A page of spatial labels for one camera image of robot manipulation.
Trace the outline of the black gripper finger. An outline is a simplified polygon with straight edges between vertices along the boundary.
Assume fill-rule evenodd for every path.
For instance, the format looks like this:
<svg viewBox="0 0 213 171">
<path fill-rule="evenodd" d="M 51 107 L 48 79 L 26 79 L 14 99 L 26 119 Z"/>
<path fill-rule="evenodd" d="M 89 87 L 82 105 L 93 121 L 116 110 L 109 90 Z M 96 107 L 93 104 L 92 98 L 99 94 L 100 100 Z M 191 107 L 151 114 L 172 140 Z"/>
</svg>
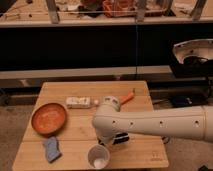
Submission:
<svg viewBox="0 0 213 171">
<path fill-rule="evenodd" d="M 113 144 L 124 143 L 129 140 L 129 135 L 127 133 L 120 133 L 114 137 Z"/>
</svg>

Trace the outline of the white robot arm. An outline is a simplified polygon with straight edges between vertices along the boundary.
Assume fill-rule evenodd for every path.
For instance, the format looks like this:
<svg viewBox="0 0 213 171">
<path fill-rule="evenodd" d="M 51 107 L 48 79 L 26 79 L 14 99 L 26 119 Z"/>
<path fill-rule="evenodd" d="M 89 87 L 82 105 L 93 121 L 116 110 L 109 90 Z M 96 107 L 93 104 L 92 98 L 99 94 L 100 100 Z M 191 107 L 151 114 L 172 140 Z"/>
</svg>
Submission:
<svg viewBox="0 0 213 171">
<path fill-rule="evenodd" d="M 105 96 L 92 118 L 104 144 L 116 134 L 166 136 L 213 143 L 213 106 L 193 106 L 142 112 L 121 112 L 114 96 Z"/>
</svg>

